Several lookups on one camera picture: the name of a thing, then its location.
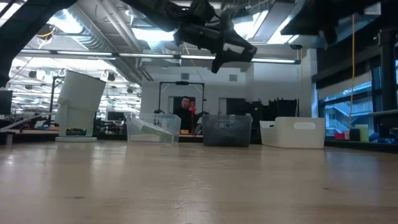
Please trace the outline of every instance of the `dark plastic bin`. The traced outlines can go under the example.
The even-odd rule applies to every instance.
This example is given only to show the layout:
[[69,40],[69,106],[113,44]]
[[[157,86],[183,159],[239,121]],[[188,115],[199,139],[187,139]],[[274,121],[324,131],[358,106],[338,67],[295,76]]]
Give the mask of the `dark plastic bin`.
[[205,146],[249,147],[251,116],[204,115],[203,143]]

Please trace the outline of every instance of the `wooden table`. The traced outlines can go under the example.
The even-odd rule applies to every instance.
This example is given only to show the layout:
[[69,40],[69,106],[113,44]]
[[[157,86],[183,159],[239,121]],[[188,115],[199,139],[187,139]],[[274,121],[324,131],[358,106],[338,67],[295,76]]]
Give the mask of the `wooden table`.
[[99,141],[0,147],[1,223],[398,223],[398,156]]

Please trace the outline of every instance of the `monitor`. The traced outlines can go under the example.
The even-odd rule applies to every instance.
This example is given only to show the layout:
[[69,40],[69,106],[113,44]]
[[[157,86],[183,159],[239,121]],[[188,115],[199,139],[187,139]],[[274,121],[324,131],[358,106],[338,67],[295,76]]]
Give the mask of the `monitor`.
[[106,115],[107,121],[124,121],[124,112],[108,111]]
[[0,90],[0,115],[10,115],[12,91]]

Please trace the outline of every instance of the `red object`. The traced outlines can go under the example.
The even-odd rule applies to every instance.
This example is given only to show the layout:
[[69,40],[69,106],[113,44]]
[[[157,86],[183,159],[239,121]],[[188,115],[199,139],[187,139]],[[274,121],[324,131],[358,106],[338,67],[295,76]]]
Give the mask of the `red object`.
[[195,102],[191,102],[191,107],[189,107],[189,111],[191,111],[191,133],[193,133],[193,118],[195,117],[195,112],[197,108],[195,107]]
[[344,133],[335,133],[336,140],[345,140]]

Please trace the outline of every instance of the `clear plastic bin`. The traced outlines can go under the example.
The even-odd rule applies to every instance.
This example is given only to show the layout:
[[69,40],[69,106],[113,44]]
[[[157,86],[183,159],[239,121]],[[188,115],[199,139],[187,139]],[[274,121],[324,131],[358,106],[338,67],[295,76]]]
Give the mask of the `clear plastic bin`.
[[180,136],[181,119],[174,114],[135,114],[128,113],[128,142],[156,142],[177,144]]
[[251,116],[204,115],[203,143],[205,146],[248,147]]

